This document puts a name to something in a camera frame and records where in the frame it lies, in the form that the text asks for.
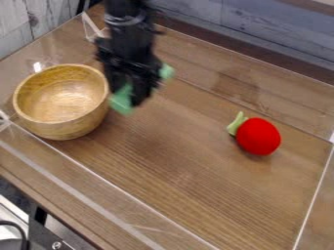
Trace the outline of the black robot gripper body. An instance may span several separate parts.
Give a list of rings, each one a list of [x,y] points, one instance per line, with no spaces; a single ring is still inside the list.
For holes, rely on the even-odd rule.
[[[109,37],[97,41],[97,56],[106,66],[122,67],[133,75],[158,75],[163,62],[154,54],[155,35],[151,19],[107,19]]]

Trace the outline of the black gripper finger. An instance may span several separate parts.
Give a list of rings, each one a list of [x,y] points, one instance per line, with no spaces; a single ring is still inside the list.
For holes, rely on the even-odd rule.
[[[133,106],[141,106],[151,97],[153,90],[159,87],[161,77],[158,75],[133,75]]]
[[[131,83],[129,71],[122,67],[107,65],[106,78],[109,80],[110,91],[113,94],[119,92]]]

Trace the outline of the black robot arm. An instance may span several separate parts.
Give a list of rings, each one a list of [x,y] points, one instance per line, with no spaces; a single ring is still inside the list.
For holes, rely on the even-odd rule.
[[[117,94],[131,85],[130,104],[139,106],[159,86],[162,60],[154,54],[154,25],[158,12],[147,0],[105,0],[109,37],[95,39],[97,57],[103,64],[110,90]]]

